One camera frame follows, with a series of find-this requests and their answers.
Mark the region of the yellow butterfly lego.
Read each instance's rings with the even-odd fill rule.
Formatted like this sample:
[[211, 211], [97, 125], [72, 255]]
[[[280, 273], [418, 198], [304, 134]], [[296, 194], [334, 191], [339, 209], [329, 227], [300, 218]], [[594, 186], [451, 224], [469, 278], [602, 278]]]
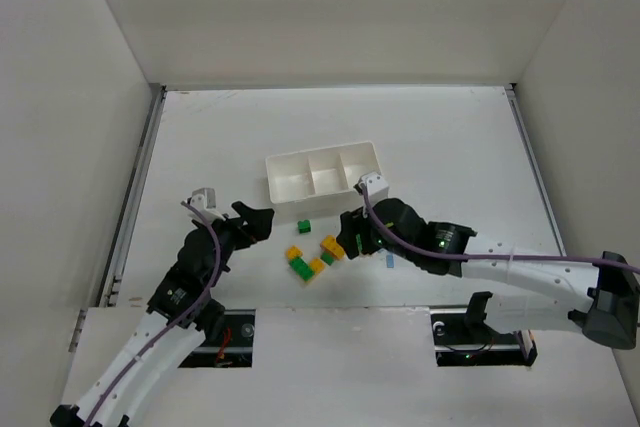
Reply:
[[343, 247], [332, 235], [327, 235], [320, 243], [322, 249], [336, 260], [342, 260], [346, 255]]

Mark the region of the green lego cube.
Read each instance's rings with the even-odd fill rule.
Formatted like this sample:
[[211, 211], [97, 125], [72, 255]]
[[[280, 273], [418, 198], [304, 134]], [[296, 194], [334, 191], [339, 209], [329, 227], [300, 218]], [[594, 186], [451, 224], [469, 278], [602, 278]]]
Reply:
[[308, 234], [311, 232], [311, 221], [309, 219], [300, 220], [297, 222], [297, 230], [300, 235]]

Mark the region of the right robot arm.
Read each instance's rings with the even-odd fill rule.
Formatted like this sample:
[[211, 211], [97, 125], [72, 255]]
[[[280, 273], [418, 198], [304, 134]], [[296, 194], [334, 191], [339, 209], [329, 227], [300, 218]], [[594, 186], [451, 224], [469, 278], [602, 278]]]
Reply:
[[520, 252], [467, 226], [425, 221], [397, 198], [342, 213], [337, 242], [350, 259], [385, 250], [431, 275], [523, 290], [521, 296], [473, 293], [464, 315], [470, 331], [576, 332], [617, 350], [637, 344], [639, 270], [618, 253], [588, 258]]

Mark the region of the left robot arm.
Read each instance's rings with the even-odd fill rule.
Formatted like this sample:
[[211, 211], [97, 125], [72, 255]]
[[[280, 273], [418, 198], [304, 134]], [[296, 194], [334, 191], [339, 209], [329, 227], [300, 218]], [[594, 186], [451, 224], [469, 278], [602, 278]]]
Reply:
[[228, 271], [234, 252], [270, 237], [275, 212], [236, 201], [231, 206], [236, 214], [229, 217], [194, 197], [182, 205], [195, 228], [140, 322], [93, 386], [78, 401], [55, 409], [51, 425], [139, 425], [161, 384], [197, 347], [219, 335], [225, 308], [211, 290]]

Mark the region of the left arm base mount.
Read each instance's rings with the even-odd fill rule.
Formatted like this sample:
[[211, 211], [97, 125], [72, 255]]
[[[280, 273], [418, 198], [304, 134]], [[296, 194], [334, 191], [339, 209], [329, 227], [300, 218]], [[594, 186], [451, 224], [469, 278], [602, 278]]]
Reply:
[[180, 368], [250, 368], [253, 363], [255, 310], [228, 310], [218, 335], [207, 339]]

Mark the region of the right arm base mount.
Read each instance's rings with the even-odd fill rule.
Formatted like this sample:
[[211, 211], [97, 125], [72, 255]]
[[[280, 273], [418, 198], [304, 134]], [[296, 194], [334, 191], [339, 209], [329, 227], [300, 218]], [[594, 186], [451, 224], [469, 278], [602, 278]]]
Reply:
[[477, 292], [466, 307], [430, 311], [438, 367], [533, 366], [538, 350], [530, 331], [499, 333], [485, 323], [492, 297]]

